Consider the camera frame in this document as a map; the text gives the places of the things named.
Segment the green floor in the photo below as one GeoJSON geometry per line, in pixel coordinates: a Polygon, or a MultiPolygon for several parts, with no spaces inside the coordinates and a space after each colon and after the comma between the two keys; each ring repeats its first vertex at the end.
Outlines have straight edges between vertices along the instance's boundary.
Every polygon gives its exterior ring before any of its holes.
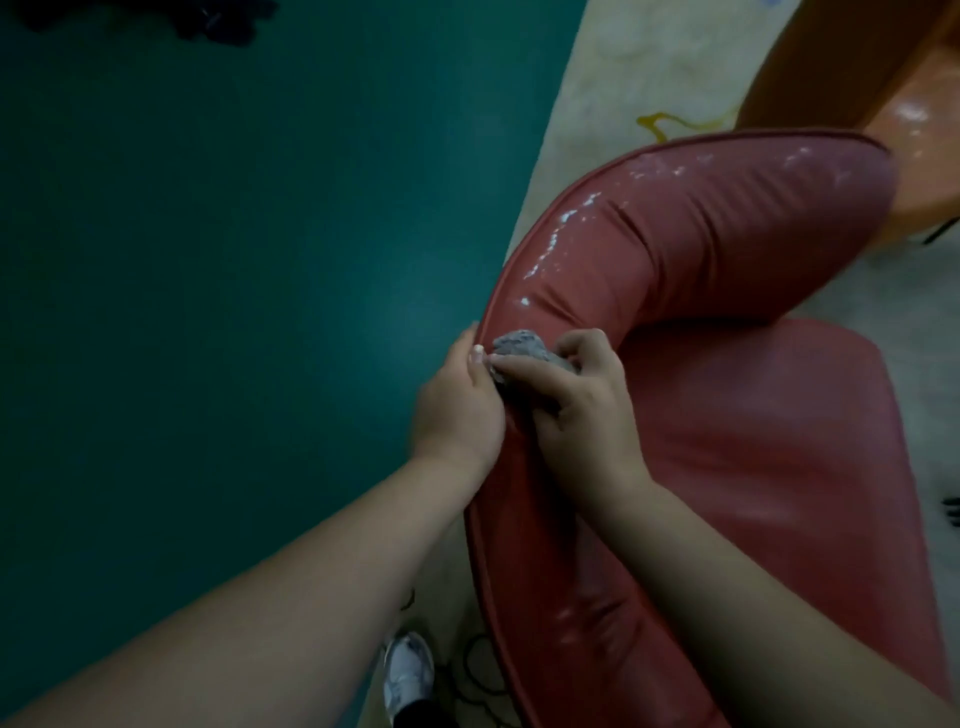
{"type": "Polygon", "coordinates": [[[0,17],[0,716],[400,462],[584,4],[281,2],[0,17]]]}

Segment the forearm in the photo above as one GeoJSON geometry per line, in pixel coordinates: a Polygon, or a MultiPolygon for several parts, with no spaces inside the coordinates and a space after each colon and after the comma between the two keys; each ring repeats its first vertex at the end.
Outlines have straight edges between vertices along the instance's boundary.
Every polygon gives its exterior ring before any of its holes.
{"type": "Polygon", "coordinates": [[[739,725],[956,726],[952,707],[842,631],[656,484],[588,519],[739,725]]]}
{"type": "Polygon", "coordinates": [[[11,726],[332,725],[473,477],[408,463],[11,726]]]}

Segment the gray cloth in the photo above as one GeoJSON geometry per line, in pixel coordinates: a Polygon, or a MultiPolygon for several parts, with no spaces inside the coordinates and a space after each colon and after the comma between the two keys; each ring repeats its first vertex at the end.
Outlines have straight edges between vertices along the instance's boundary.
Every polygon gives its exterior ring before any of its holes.
{"type": "MultiPolygon", "coordinates": [[[[547,349],[543,344],[543,340],[529,328],[521,328],[518,331],[511,331],[510,333],[503,334],[503,336],[497,336],[493,339],[493,353],[533,356],[535,359],[563,367],[569,372],[573,372],[573,374],[580,374],[577,368],[570,362],[547,349]]],[[[509,378],[500,374],[496,369],[491,369],[491,375],[493,376],[493,381],[497,384],[509,383],[509,378]]]]}

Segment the white sneaker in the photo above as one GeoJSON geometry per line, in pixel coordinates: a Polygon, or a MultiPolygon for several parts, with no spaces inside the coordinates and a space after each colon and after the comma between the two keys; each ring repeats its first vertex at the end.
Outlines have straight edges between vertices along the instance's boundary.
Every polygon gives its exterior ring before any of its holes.
{"type": "Polygon", "coordinates": [[[395,638],[383,658],[383,704],[390,724],[411,703],[433,693],[433,655],[426,640],[416,632],[395,638]]]}

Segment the left hand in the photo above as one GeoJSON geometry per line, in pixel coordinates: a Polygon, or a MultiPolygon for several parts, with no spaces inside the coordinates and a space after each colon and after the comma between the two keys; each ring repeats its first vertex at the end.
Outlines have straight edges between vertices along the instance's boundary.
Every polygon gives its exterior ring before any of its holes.
{"type": "Polygon", "coordinates": [[[483,349],[473,347],[475,334],[476,325],[461,333],[444,365],[420,388],[411,449],[415,458],[466,471],[479,488],[500,454],[505,421],[483,349]]]}

